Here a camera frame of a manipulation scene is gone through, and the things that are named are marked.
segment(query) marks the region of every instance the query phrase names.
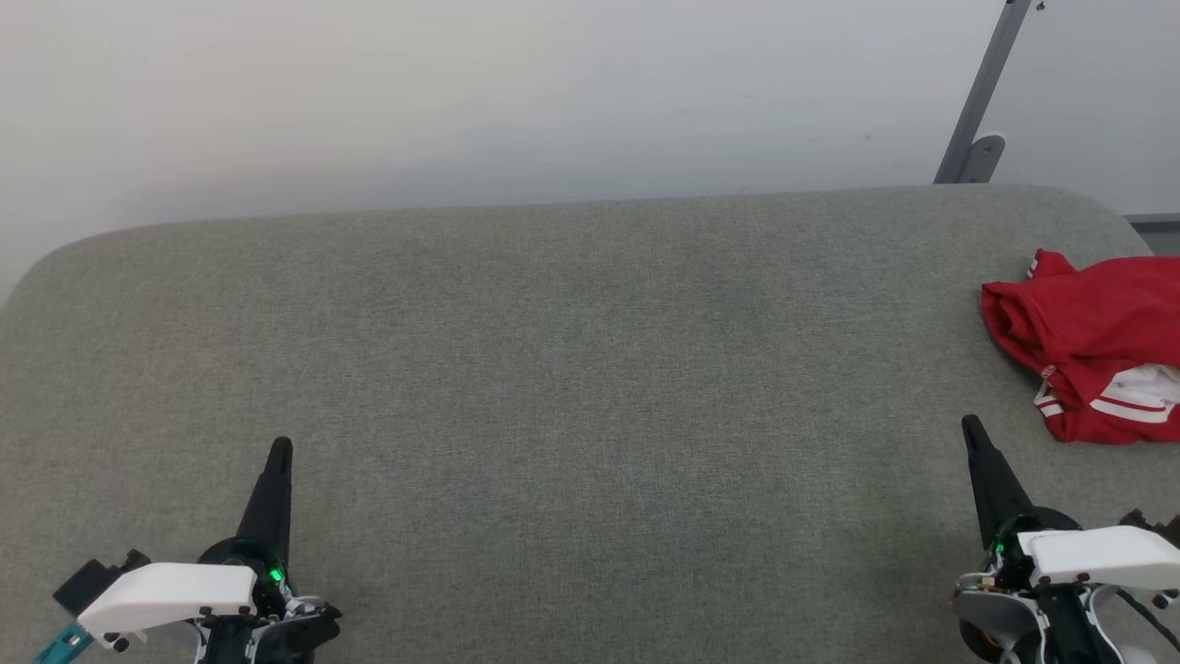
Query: gray fabric surface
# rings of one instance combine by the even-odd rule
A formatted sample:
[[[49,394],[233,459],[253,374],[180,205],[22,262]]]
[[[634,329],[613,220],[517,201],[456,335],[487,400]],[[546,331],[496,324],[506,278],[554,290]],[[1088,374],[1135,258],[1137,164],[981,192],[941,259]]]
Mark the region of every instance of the gray fabric surface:
[[[990,185],[68,245],[0,311],[2,659],[65,624],[87,558],[232,534],[287,435],[293,574],[346,613],[323,664],[970,662],[962,415],[1083,525],[1180,508],[1180,448],[1054,442],[989,341],[979,283],[1037,246],[1147,251],[1086,198]],[[88,657],[188,660],[135,650]]]

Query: robotic arm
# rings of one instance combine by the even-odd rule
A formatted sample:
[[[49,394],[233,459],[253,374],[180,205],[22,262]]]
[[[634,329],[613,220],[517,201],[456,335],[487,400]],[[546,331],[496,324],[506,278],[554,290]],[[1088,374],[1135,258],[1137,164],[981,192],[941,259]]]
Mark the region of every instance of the robotic arm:
[[[34,664],[67,664],[92,643],[123,652],[129,636],[146,640],[148,631],[195,643],[195,664],[312,664],[340,633],[341,613],[297,596],[288,576],[293,452],[290,440],[274,442],[237,535],[197,563],[152,563],[132,550],[118,567],[83,565],[53,593],[76,622]]]
[[[1115,594],[1180,650],[1123,590],[1155,593],[1159,609],[1180,597],[1180,517],[1149,526],[1135,511],[1119,526],[1083,531],[1032,505],[978,418],[963,419],[963,435],[985,559],[981,572],[959,577],[952,601],[972,652],[1001,664],[1155,664],[1102,630],[1096,609]]]

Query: folded red clothing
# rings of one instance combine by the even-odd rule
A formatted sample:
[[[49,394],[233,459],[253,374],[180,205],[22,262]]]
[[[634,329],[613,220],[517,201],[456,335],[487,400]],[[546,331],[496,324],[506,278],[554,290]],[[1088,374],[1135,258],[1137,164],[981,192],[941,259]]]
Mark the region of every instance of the folded red clothing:
[[[983,284],[983,318],[1044,380],[1034,403],[1058,441],[1180,441],[1180,256],[1077,270],[1038,249],[1028,281]]]

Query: red garment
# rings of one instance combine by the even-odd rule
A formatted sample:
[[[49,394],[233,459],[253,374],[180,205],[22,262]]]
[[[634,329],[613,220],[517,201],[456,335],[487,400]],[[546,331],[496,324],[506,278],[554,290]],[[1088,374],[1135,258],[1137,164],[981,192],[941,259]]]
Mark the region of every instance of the red garment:
[[[1180,441],[1180,256],[1079,271],[1038,249],[1028,281],[983,284],[983,317],[1044,379],[1032,403],[1058,441]]]

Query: teal connector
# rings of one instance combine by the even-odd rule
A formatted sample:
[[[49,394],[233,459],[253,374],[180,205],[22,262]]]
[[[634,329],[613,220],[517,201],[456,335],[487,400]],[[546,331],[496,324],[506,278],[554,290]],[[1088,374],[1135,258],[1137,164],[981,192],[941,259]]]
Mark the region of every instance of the teal connector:
[[[94,639],[86,633],[86,630],[78,626],[78,623],[71,623],[58,635],[58,638],[53,639],[48,647],[37,656],[33,664],[68,664],[93,642]]]

